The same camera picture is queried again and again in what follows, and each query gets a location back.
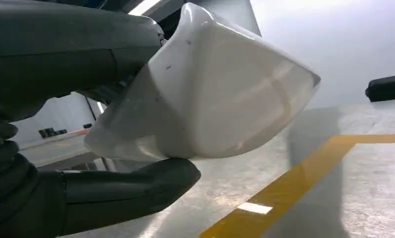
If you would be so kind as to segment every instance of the white plastic object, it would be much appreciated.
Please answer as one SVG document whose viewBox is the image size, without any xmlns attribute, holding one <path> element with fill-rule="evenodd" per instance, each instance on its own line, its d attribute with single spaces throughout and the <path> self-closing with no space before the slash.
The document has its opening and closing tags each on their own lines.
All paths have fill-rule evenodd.
<svg viewBox="0 0 395 238">
<path fill-rule="evenodd" d="M 239 155 L 268 142 L 320 78 L 263 39 L 187 3 L 172 38 L 86 136 L 131 160 Z"/>
</svg>

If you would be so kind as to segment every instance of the concrete floor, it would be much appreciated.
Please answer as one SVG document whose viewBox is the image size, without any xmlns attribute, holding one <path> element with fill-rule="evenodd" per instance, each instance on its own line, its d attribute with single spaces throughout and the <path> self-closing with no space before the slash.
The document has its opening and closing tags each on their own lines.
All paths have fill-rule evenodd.
<svg viewBox="0 0 395 238">
<path fill-rule="evenodd" d="M 201 179 L 164 211 L 65 238 L 395 237 L 395 135 L 335 137 L 375 134 L 395 134 L 395 101 L 304 111 L 259 149 L 194 158 Z M 145 165 L 105 162 L 78 168 Z"/>
</svg>

